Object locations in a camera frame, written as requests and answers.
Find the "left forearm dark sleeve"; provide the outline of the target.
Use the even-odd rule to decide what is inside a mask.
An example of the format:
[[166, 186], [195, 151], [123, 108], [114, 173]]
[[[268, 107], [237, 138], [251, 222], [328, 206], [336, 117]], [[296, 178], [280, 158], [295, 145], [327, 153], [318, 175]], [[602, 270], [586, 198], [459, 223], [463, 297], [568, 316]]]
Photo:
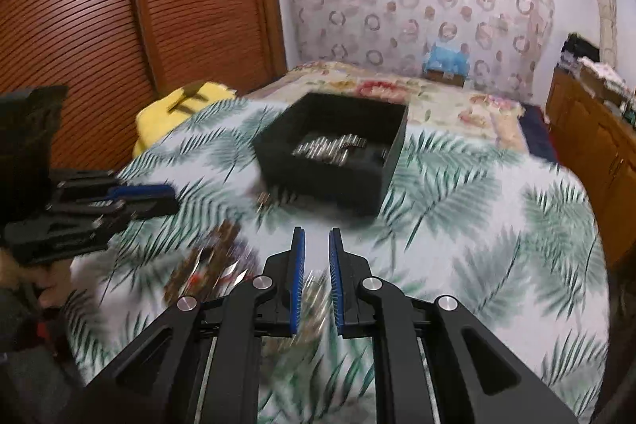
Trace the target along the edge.
[[84, 386], [65, 319], [41, 319], [24, 294], [1, 291], [1, 421], [54, 423]]

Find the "left hand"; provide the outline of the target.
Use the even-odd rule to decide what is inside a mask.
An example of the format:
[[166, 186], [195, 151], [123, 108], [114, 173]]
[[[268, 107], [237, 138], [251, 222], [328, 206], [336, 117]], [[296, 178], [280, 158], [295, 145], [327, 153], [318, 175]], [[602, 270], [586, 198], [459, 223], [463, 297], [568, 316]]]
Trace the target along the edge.
[[23, 267], [6, 250], [1, 250], [1, 287], [18, 289], [33, 284], [40, 289], [38, 301], [43, 309], [62, 307], [72, 292], [71, 259], [47, 267]]

